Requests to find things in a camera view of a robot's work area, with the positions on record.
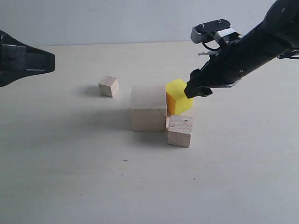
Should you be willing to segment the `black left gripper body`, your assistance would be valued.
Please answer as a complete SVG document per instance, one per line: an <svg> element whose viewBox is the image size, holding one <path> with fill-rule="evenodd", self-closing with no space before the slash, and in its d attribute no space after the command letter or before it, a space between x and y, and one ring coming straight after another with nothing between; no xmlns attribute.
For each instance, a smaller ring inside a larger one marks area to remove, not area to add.
<svg viewBox="0 0 299 224"><path fill-rule="evenodd" d="M0 31L0 86L6 86L22 77L26 71L26 46Z"/></svg>

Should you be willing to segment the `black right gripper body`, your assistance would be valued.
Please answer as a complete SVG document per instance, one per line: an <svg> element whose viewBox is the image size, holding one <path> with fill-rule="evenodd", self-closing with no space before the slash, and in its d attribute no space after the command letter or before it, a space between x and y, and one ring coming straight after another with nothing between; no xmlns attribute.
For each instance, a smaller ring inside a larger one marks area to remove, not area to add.
<svg viewBox="0 0 299 224"><path fill-rule="evenodd" d="M210 89L234 85L245 75L264 65L264 33L216 32L220 48L198 73L198 88Z"/></svg>

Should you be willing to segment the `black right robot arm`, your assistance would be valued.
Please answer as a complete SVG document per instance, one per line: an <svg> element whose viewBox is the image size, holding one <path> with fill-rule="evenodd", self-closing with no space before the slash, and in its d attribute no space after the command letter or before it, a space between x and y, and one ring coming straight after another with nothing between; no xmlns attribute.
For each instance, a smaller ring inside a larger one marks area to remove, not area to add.
<svg viewBox="0 0 299 224"><path fill-rule="evenodd" d="M218 19L192 28L191 40L208 49L209 60L191 72L187 98L211 95L213 88L234 86L274 58L299 57L299 2L277 0L264 19L245 35Z"/></svg>

